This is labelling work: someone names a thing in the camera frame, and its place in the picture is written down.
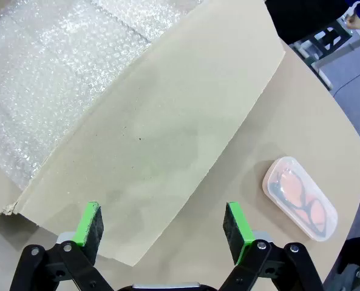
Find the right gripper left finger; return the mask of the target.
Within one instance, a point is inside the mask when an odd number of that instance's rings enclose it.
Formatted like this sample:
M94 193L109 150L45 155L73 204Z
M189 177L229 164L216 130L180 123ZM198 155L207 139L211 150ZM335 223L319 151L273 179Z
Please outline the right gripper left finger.
M73 281L78 290L112 290L94 267L103 232L101 207L89 202L71 239L48 250L24 247L10 290L56 290L61 281Z

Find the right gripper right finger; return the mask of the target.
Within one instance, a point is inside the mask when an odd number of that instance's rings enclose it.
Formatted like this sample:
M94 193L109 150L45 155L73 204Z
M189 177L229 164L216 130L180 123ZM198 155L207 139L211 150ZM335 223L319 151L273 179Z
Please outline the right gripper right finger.
M238 202L226 203L223 230L235 267L220 290L251 290L258 278L270 279L277 290L324 289L306 247L255 238Z

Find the person's right hand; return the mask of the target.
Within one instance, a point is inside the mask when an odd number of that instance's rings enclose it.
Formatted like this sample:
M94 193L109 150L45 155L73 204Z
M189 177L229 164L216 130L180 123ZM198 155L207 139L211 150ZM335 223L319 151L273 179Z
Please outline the person's right hand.
M360 17L354 13L345 17L345 23L348 29L360 30Z

